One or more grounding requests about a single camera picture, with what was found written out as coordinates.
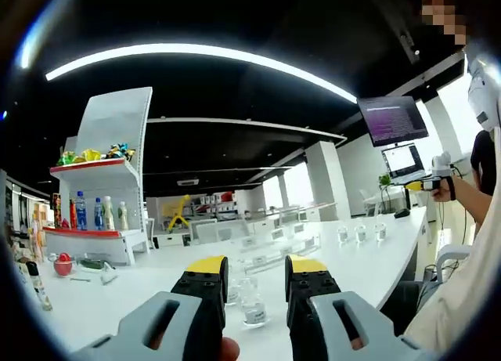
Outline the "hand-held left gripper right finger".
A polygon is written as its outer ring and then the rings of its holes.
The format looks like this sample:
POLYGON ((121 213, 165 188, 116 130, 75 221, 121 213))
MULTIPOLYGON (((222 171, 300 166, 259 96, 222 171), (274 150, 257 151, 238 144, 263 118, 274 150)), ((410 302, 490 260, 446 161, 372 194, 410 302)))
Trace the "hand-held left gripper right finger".
POLYGON ((294 360, 433 360, 379 310, 342 291, 327 267, 298 255, 285 258, 287 327, 294 360))

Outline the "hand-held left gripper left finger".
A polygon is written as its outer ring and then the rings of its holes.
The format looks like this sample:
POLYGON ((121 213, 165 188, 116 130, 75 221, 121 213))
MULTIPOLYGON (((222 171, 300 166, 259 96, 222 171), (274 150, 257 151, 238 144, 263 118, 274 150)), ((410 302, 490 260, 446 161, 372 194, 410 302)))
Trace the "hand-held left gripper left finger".
POLYGON ((225 328, 228 259, 206 258, 127 314, 71 360, 218 360, 225 328))

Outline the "person's right hand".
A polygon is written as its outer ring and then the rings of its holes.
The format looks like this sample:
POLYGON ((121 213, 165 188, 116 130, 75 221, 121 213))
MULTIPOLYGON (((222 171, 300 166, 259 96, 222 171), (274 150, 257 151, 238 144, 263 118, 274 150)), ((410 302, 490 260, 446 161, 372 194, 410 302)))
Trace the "person's right hand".
POLYGON ((452 176, 440 178, 433 182, 431 195, 435 202, 448 202, 456 199, 456 188, 452 176))

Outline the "person's left hand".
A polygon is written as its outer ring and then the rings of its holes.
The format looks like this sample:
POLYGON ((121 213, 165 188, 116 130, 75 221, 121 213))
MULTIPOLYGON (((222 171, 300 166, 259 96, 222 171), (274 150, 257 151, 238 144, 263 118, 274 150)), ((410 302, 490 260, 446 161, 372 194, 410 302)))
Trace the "person's left hand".
POLYGON ((240 355, 239 345, 231 338, 222 338, 219 361, 237 361, 240 355))

